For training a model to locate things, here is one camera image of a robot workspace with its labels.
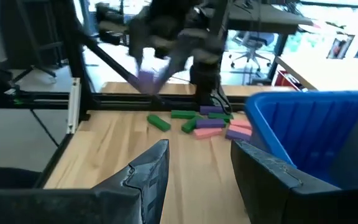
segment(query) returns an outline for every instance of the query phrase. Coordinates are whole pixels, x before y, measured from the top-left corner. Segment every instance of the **pink block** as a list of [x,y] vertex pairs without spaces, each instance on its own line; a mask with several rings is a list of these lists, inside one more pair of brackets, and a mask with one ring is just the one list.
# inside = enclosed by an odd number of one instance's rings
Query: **pink block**
[[232,124],[234,126],[238,126],[238,127],[247,128],[249,130],[252,130],[252,126],[249,123],[249,121],[234,119],[234,120],[230,120],[230,124]]
[[249,136],[252,135],[251,130],[249,130],[247,128],[238,127],[238,126],[235,126],[235,125],[232,125],[232,124],[229,126],[229,130],[239,132],[239,133],[243,133],[243,134],[248,134]]
[[223,132],[223,128],[200,128],[195,129],[193,132],[196,139],[204,139],[220,135]]

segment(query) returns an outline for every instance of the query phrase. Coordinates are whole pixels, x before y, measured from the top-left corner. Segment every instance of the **blue bin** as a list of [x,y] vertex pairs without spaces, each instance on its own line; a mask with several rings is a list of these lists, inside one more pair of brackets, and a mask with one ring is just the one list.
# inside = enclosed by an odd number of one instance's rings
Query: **blue bin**
[[358,91],[258,93],[245,112],[252,145],[335,185],[328,170],[358,120]]

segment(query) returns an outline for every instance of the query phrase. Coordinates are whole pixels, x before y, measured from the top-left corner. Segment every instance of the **green block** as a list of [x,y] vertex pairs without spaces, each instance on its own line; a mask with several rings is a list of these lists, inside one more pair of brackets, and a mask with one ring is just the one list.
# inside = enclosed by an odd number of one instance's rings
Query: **green block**
[[178,118],[178,119],[191,119],[196,116],[195,111],[171,111],[171,118]]
[[196,128],[196,121],[199,119],[204,118],[202,116],[195,116],[194,118],[191,118],[189,121],[187,121],[181,126],[181,130],[187,134],[191,133]]
[[227,114],[220,114],[220,113],[209,113],[208,118],[211,119],[223,119],[225,122],[229,122],[230,119],[233,119],[233,115],[227,115]]
[[171,129],[171,124],[168,124],[157,115],[154,114],[148,115],[147,121],[161,131],[168,131],[169,129]]

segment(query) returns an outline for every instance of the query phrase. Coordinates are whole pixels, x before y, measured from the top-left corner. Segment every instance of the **office chair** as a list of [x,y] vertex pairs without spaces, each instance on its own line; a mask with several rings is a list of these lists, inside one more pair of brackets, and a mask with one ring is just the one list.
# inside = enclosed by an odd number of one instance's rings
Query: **office chair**
[[264,45],[268,46],[274,41],[274,34],[264,32],[238,32],[232,39],[235,43],[247,47],[249,50],[238,58],[232,60],[231,67],[234,68],[234,62],[240,58],[246,57],[247,62],[253,60],[258,65],[258,72],[260,71],[260,65],[256,58],[262,58],[268,60],[267,66],[270,66],[271,61],[269,58],[263,57],[256,51],[261,49]]

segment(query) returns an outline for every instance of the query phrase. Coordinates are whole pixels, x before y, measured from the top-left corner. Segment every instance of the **floor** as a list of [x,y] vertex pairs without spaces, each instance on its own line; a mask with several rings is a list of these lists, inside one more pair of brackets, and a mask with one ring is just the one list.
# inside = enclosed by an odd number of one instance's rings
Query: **floor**
[[[135,62],[131,57],[125,56],[127,50],[124,47],[101,45],[119,63],[130,72],[135,72]],[[153,57],[153,50],[145,50],[144,65],[146,69],[158,71],[167,61]],[[96,90],[100,90],[104,82],[123,82],[114,70],[110,69],[103,61],[93,53],[85,51],[86,63],[90,65],[88,72],[93,79]],[[245,60],[236,62],[235,68],[230,67],[229,53],[224,54],[222,67],[222,83],[226,85],[243,85],[248,82],[249,76],[244,75]],[[38,70],[34,70],[22,79],[19,84],[23,90],[29,91],[68,91],[71,83],[68,67],[56,70],[57,82],[53,83],[50,77]],[[178,73],[171,78],[171,83],[187,83],[189,74],[187,71]],[[39,110],[36,111],[40,119],[45,123],[54,138],[60,142],[66,130],[67,111]],[[0,110],[0,166],[18,167],[41,171],[55,152],[56,147],[44,133],[28,110]]]

